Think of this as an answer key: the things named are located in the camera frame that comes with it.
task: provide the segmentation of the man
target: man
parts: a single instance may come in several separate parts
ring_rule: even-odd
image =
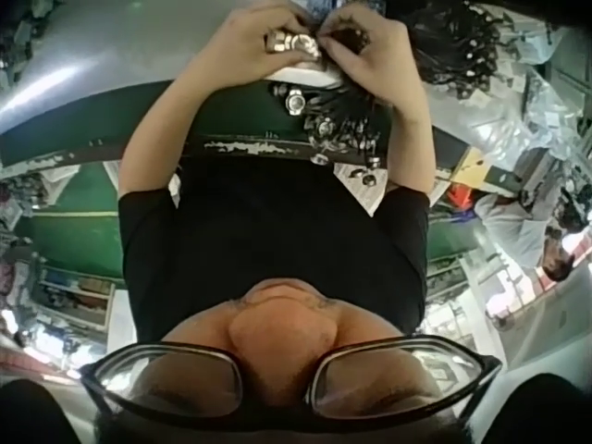
[[[529,209],[519,199],[497,194],[477,197],[475,203],[475,213],[494,243],[523,268],[541,266],[555,282],[567,279],[574,269],[574,256],[562,247],[561,231],[552,223],[560,194],[559,175],[553,173]]]
[[[352,4],[318,33],[345,73],[393,108],[389,182],[374,218],[329,169],[299,161],[198,159],[182,166],[179,208],[171,200],[167,185],[204,101],[306,61],[299,52],[266,53],[265,36],[309,33],[307,20],[290,2],[233,12],[129,141],[119,176],[124,275],[138,338],[151,344],[85,372],[104,442],[195,442],[154,425],[161,416],[174,424],[190,417],[216,442],[228,437],[215,431],[244,432],[247,442],[261,428],[321,439],[355,429],[370,433],[358,440],[372,440],[393,436],[395,413],[414,418],[397,428],[400,439],[467,438],[450,409],[456,392],[440,389],[415,357],[419,345],[393,342],[424,317],[427,194],[436,171],[404,25]],[[329,36],[344,20],[369,34],[361,55]],[[425,352],[437,349],[453,364],[456,345],[425,341]],[[473,364],[470,377],[485,371]],[[122,410],[105,408],[113,400]],[[334,442],[355,438],[339,433]]]

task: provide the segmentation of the black eyeglass frame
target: black eyeglass frame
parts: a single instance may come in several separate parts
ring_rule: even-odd
[[[315,381],[318,379],[319,374],[321,373],[320,371],[324,368],[325,363],[334,359],[337,355],[343,355],[348,352],[378,350],[393,345],[401,346],[402,344],[407,343],[413,345],[434,345],[434,343],[440,343],[456,349],[469,356],[481,366],[481,375],[467,386],[445,397],[444,399],[409,412],[395,413],[393,415],[375,418],[333,419],[320,416],[315,411],[315,407],[313,406],[311,400],[312,388],[315,386]],[[221,417],[196,418],[193,416],[181,416],[173,413],[162,413],[143,407],[134,403],[133,401],[126,400],[105,388],[99,381],[97,375],[103,373],[112,366],[119,364],[121,359],[125,359],[126,356],[132,355],[134,351],[139,349],[153,352],[173,352],[175,350],[179,352],[197,352],[200,354],[206,353],[226,358],[230,363],[234,364],[236,371],[241,376],[243,397],[240,401],[239,407],[234,412]],[[363,342],[330,351],[318,359],[315,366],[316,370],[314,377],[312,377],[311,382],[308,384],[306,396],[303,397],[303,402],[301,405],[298,407],[283,409],[267,407],[256,401],[251,401],[256,400],[256,396],[251,394],[249,391],[249,386],[244,384],[242,377],[245,375],[244,369],[241,366],[241,362],[234,355],[232,355],[232,353],[210,347],[195,346],[177,342],[156,342],[132,344],[107,355],[96,363],[84,366],[80,370],[80,382],[86,388],[89,396],[92,398],[92,401],[96,404],[100,414],[112,415],[114,417],[117,417],[120,412],[114,412],[109,407],[106,400],[112,401],[124,412],[136,414],[149,421],[154,421],[168,426],[195,430],[225,432],[290,430],[301,433],[355,433],[392,428],[394,426],[406,425],[420,421],[436,413],[442,412],[456,403],[464,400],[468,396],[473,395],[463,408],[458,418],[458,421],[466,422],[475,411],[479,402],[487,393],[491,382],[495,379],[495,376],[501,370],[501,367],[502,363],[498,358],[494,356],[478,354],[467,349],[461,344],[439,336],[416,335],[411,337]]]

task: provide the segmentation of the eyeglass lens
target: eyeglass lens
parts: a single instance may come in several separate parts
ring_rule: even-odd
[[[317,414],[363,419],[413,411],[457,393],[483,369],[443,345],[360,349],[326,362],[314,383]]]
[[[160,413],[215,418],[241,404],[241,377],[224,356],[206,352],[143,352],[101,375],[105,389]]]
[[[395,344],[337,353],[316,372],[311,401],[320,416],[364,419],[441,401],[479,378],[481,365],[445,344]],[[207,351],[140,351],[103,372],[103,387],[160,413],[214,418],[242,402],[241,375]]]

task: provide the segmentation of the white shirt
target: white shirt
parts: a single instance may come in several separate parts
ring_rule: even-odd
[[[558,181],[542,187],[529,214],[518,203],[496,205],[496,194],[480,199],[475,212],[492,241],[524,268],[540,265],[545,250],[545,231],[561,194]]]

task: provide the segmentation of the finger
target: finger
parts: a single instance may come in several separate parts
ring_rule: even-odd
[[[260,0],[258,2],[254,2],[253,5],[248,8],[248,10],[255,12],[276,7],[285,7],[298,19],[300,19],[303,24],[312,24],[314,22],[313,18],[308,13],[308,11],[306,11],[306,9],[296,5],[291,0]]]
[[[347,47],[330,37],[319,38],[319,43],[325,48],[329,57],[357,83],[364,83],[366,77],[366,62],[350,51]]]
[[[315,58],[302,51],[288,51],[286,53],[268,55],[265,59],[265,76],[269,76],[280,69],[293,67],[302,62],[314,62]]]
[[[253,11],[249,20],[254,30],[260,35],[267,35],[271,30],[286,30],[295,34],[309,34],[291,10],[286,7],[271,7]]]
[[[319,30],[319,35],[329,34],[339,28],[344,21],[353,21],[362,29],[371,33],[384,20],[382,16],[360,3],[349,3],[344,7],[336,9],[328,15],[327,19]]]

